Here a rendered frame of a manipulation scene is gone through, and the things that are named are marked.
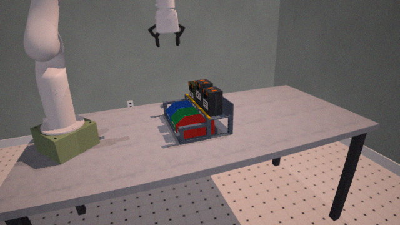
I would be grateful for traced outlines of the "dark grey metal bin rack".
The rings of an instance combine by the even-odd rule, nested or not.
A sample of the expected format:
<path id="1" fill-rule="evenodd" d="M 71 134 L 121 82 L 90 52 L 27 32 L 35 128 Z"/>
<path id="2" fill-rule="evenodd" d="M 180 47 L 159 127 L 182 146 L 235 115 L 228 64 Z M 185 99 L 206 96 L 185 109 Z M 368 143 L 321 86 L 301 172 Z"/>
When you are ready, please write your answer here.
<path id="1" fill-rule="evenodd" d="M 168 108 L 167 104 L 172 104 L 174 102 L 187 101 L 187 100 L 206 119 L 206 122 L 190 124 L 190 125 L 186 125 L 186 126 L 179 126 L 178 132 L 176 132 L 171 121 L 169 120 L 168 116 L 166 115 L 166 109 Z M 163 104 L 160 104 L 160 107 L 164 108 L 164 115 L 165 115 L 170 127 L 172 128 L 175 136 L 177 137 L 177 140 L 179 141 L 180 145 L 187 144 L 187 143 L 193 143 L 193 142 L 197 142 L 197 141 L 202 141 L 202 140 L 206 140 L 206 139 L 211 139 L 211 136 L 217 136 L 220 134 L 226 134 L 226 133 L 228 133 L 229 135 L 233 134 L 234 104 L 231 101 L 229 101 L 228 99 L 226 99 L 224 96 L 222 99 L 222 115 L 211 116 L 211 119 L 208 119 L 208 117 L 187 97 L 186 94 L 185 94 L 185 99 L 163 101 Z M 227 127 L 219 120 L 219 119 L 223 119 L 223 118 L 228 118 Z M 212 120 L 214 120 L 214 134 L 211 134 L 211 121 Z M 203 128 L 203 127 L 206 127 L 206 135 L 184 139 L 184 131 L 190 130 L 190 129 Z"/>

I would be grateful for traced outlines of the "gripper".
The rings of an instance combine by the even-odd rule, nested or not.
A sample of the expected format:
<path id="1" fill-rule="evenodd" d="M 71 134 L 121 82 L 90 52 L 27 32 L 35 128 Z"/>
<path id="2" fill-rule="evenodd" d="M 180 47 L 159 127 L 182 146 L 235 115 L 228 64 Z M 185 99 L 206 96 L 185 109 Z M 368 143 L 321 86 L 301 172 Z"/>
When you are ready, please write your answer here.
<path id="1" fill-rule="evenodd" d="M 153 29 L 156 28 L 157 33 L 153 33 Z M 179 31 L 181 28 L 181 31 Z M 150 27 L 148 31 L 156 40 L 156 46 L 159 48 L 159 35 L 174 33 L 176 35 L 176 45 L 179 46 L 181 34 L 184 32 L 185 27 L 178 25 L 178 17 L 176 10 L 174 9 L 158 9 L 155 16 L 155 25 Z"/>

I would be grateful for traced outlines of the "green bin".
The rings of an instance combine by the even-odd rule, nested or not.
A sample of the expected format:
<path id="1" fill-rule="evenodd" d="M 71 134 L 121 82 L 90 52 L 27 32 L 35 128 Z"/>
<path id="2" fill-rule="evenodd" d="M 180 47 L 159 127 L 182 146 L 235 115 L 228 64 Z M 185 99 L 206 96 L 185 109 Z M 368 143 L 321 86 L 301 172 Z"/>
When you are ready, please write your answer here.
<path id="1" fill-rule="evenodd" d="M 199 111 L 193 107 L 185 107 L 178 109 L 172 116 L 171 116 L 171 123 L 176 130 L 176 124 L 184 117 L 184 116 L 191 116 L 195 114 L 200 114 Z"/>

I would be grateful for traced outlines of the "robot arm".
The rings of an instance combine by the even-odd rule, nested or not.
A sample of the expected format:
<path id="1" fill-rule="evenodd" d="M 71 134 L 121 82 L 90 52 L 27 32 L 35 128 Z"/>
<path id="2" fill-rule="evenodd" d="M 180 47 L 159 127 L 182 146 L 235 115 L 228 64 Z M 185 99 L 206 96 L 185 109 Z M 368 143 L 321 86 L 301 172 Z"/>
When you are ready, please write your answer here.
<path id="1" fill-rule="evenodd" d="M 85 122 L 75 115 L 69 89 L 64 46 L 58 34 L 60 3 L 31 0 L 24 32 L 24 49 L 35 60 L 36 82 L 46 115 L 40 130 L 50 136 L 71 133 Z"/>

